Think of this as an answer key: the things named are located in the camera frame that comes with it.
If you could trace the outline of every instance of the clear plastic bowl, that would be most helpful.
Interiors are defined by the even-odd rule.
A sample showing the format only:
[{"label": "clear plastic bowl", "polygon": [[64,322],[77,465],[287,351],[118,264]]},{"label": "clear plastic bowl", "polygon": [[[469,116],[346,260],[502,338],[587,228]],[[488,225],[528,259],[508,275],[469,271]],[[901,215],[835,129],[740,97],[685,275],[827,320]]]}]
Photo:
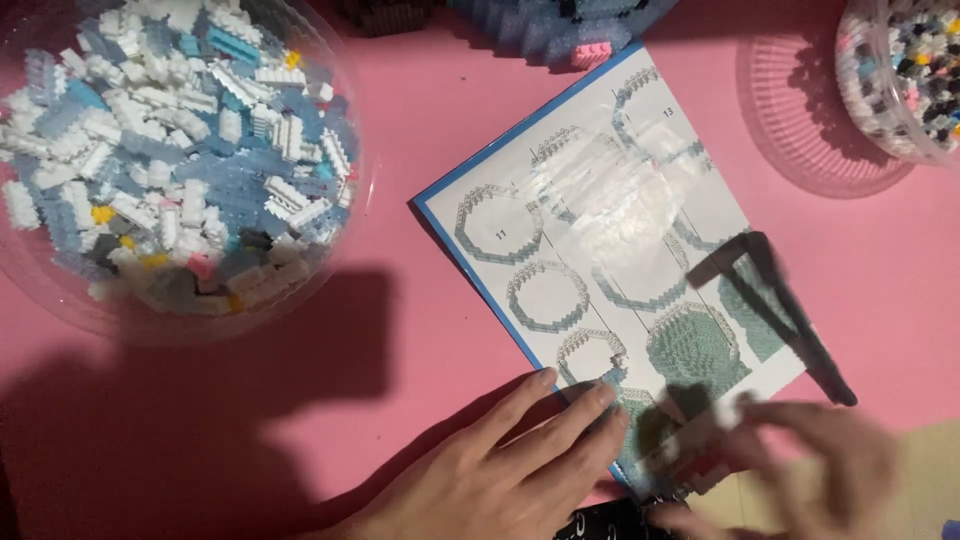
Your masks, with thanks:
[{"label": "clear plastic bowl", "polygon": [[[956,167],[907,107],[890,53],[888,0],[850,0],[837,32],[836,71],[847,111],[864,135],[891,155],[918,164]],[[872,71],[859,70],[874,62]]]},{"label": "clear plastic bowl", "polygon": [[[96,1],[86,1],[90,6]],[[340,237],[323,258],[310,262],[311,278],[295,283],[271,301],[249,310],[216,317],[158,313],[136,298],[97,302],[87,294],[89,283],[50,261],[55,253],[46,227],[36,231],[11,229],[6,206],[0,204],[0,267],[21,291],[36,303],[80,329],[148,346],[182,346],[233,337],[289,313],[314,294],[334,272],[355,236],[372,192],[372,171],[355,103],[358,76],[344,44],[334,31],[301,0],[241,0],[253,22],[281,37],[290,50],[321,63],[334,72],[336,93],[349,101],[348,117],[360,141],[354,157],[357,186],[350,218]],[[76,25],[88,14],[73,2],[19,0],[0,8],[0,96],[26,84],[24,51],[35,48],[57,55],[66,47],[77,50]],[[15,180],[12,168],[0,162],[0,184]]]}]

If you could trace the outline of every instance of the hand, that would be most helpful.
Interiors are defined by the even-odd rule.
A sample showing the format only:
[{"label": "hand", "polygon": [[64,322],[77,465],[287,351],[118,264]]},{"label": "hand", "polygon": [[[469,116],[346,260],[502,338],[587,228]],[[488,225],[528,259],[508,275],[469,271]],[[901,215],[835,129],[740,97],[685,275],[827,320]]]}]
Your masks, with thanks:
[{"label": "hand", "polygon": [[[819,501],[801,501],[789,469],[776,463],[757,433],[761,426],[786,428],[825,464],[824,493]],[[885,506],[896,491],[897,444],[878,426],[852,409],[809,403],[748,404],[743,424],[728,441],[732,458],[756,469],[788,527],[790,540],[874,540]],[[733,540],[696,514],[666,507],[655,522],[691,540]]]},{"label": "hand", "polygon": [[499,442],[548,395],[557,372],[527,378],[476,424],[448,438],[400,475],[356,516],[307,538],[336,540],[548,540],[606,474],[627,428],[619,406],[596,384],[543,426]]}]

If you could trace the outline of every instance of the pink surface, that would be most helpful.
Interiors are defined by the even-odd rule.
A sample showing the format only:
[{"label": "pink surface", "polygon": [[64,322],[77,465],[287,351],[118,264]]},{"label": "pink surface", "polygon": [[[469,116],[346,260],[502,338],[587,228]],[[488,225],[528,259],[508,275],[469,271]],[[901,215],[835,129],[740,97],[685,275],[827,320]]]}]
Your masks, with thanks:
[{"label": "pink surface", "polygon": [[[804,21],[836,22],[835,3],[816,5],[682,0],[647,42],[862,407],[898,430],[955,417],[960,184],[885,162],[830,124],[831,67],[814,56],[789,68],[807,62],[805,42],[828,40]],[[261,331],[137,351],[0,280],[0,437],[27,537],[265,537],[327,523],[484,404],[432,427],[530,370],[407,206],[582,76],[487,44],[443,12],[424,32],[348,39],[379,159],[372,205],[337,275]],[[761,45],[773,48],[752,55]],[[752,76],[751,58],[782,76]],[[798,184],[845,197],[893,185],[835,200]],[[804,376],[782,396],[822,394]]]}]

